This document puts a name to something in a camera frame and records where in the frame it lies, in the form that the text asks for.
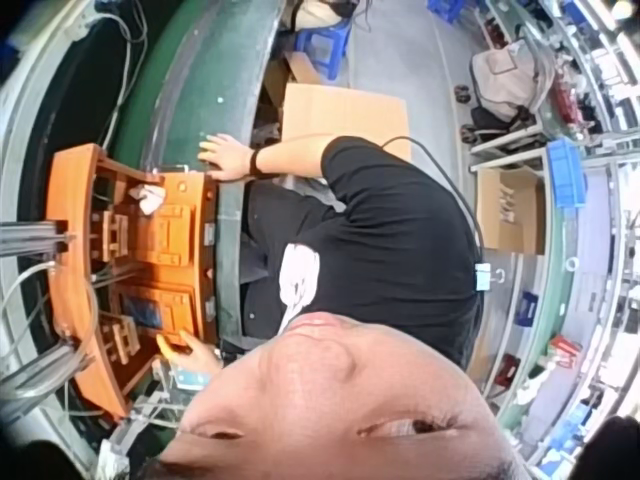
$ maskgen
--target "orange fixture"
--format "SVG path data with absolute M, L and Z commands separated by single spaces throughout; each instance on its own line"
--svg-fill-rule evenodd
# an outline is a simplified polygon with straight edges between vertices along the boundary
M 107 182 L 105 202 L 94 186 Z M 129 191 L 162 187 L 162 205 L 142 213 Z M 84 279 L 100 301 L 91 364 L 75 379 L 82 395 L 114 417 L 128 414 L 127 394 L 158 353 L 155 335 L 182 344 L 178 332 L 217 340 L 213 284 L 216 185 L 204 173 L 140 172 L 89 144 L 58 152 L 47 220 L 64 220 L 72 238 L 49 273 L 56 329 L 80 338 L 91 311 Z

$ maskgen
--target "cardboard box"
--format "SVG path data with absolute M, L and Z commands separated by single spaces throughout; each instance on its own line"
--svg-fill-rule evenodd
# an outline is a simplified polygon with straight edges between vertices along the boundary
M 289 83 L 282 140 L 323 133 L 354 135 L 382 145 L 393 137 L 409 135 L 406 103 L 360 90 Z M 387 150 L 411 161 L 409 142 L 394 142 Z
M 285 58 L 291 74 L 290 80 L 307 85 L 324 85 L 324 78 L 316 71 L 306 53 L 287 52 Z
M 264 74 L 264 87 L 277 108 L 284 104 L 289 82 L 324 85 L 324 79 L 316 71 L 304 52 L 287 52 L 285 58 L 271 60 Z
M 531 170 L 479 170 L 476 215 L 486 248 L 544 254 L 544 186 Z

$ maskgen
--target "floor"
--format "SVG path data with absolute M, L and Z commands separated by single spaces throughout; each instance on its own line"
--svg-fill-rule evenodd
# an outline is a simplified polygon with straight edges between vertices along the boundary
M 405 99 L 411 136 L 473 196 L 467 148 L 458 141 L 459 126 L 469 123 L 469 106 L 455 102 L 452 86 L 469 84 L 471 56 L 486 47 L 471 11 L 449 25 L 425 4 L 425 0 L 374 1 L 368 15 L 356 19 L 347 81 L 352 88 Z M 338 82 L 344 83 L 344 76 Z M 419 149 L 414 148 L 412 156 L 416 165 L 444 180 Z

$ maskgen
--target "white graphic print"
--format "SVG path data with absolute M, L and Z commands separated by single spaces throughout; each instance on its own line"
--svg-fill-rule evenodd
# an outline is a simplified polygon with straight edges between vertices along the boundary
M 281 334 L 289 322 L 316 296 L 320 274 L 320 255 L 305 245 L 289 244 L 280 268 L 280 300 L 287 306 Z

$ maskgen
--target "green conveyor belt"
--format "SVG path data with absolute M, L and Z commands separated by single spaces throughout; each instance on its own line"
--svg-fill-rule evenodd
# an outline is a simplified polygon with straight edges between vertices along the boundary
M 145 170 L 203 170 L 198 142 L 248 142 L 285 0 L 188 0 L 150 52 L 123 114 L 114 158 Z M 242 334 L 239 245 L 244 185 L 220 186 L 216 228 L 219 333 Z

